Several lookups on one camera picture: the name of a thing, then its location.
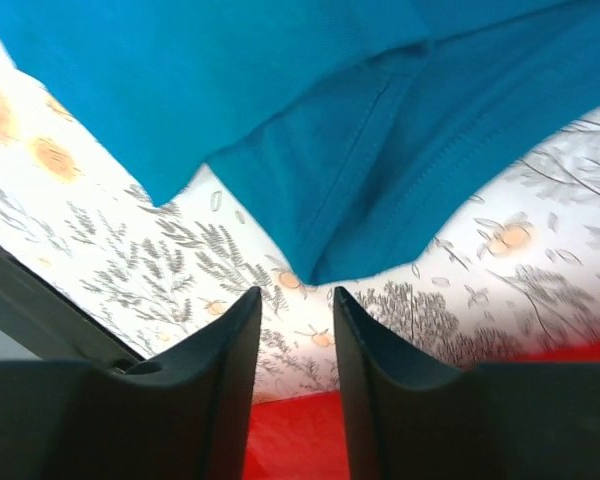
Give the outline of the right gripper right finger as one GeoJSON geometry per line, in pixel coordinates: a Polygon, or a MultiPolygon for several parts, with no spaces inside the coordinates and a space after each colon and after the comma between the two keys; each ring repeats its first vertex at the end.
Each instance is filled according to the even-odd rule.
{"type": "Polygon", "coordinates": [[[334,294],[354,479],[600,479],[600,363],[446,365],[334,294]]]}

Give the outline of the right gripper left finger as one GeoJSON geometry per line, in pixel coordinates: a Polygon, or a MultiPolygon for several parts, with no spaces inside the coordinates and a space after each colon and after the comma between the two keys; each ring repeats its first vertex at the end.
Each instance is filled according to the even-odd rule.
{"type": "Polygon", "coordinates": [[[261,310],[251,288],[124,373],[0,361],[0,479],[240,478],[261,310]]]}

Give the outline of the teal blue t-shirt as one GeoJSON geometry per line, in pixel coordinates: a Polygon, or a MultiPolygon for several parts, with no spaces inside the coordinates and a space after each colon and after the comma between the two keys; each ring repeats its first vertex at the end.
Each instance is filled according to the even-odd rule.
{"type": "Polygon", "coordinates": [[[600,106],[600,1],[0,1],[0,40],[155,205],[209,166],[312,285],[600,106]]]}

